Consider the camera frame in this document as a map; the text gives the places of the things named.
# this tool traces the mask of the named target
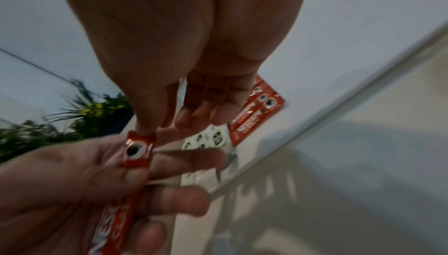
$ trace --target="hand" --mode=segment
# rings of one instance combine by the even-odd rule
[[[169,142],[172,134],[158,134]],[[169,178],[224,164],[220,150],[158,152],[148,170],[115,167],[124,155],[124,136],[56,145],[0,166],[0,254],[83,255],[107,201],[142,189],[148,179]],[[154,254],[165,227],[153,214],[204,215],[208,194],[199,187],[144,187],[127,249]]]
[[[188,86],[177,128],[199,132],[232,120],[302,1],[68,0],[142,134],[172,123],[182,77]]]

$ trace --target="green plant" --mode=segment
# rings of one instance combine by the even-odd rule
[[[121,111],[131,107],[121,93],[116,97],[95,95],[83,82],[74,80],[72,83],[78,93],[66,99],[71,108],[64,109],[65,112],[51,115],[47,123],[28,120],[0,129],[0,163],[40,147],[99,137]],[[63,120],[73,120],[72,132],[59,132],[50,123]]]

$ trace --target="person's left hand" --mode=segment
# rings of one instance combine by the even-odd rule
[[[162,130],[156,146],[178,137],[172,129]],[[149,170],[130,170],[116,166],[125,140],[112,136],[56,145],[0,165],[0,254],[83,255],[105,203],[142,188],[129,251],[154,254],[162,248],[165,227],[150,215],[207,213],[209,197],[199,187],[145,185],[148,179],[221,167],[222,151],[156,152]]]

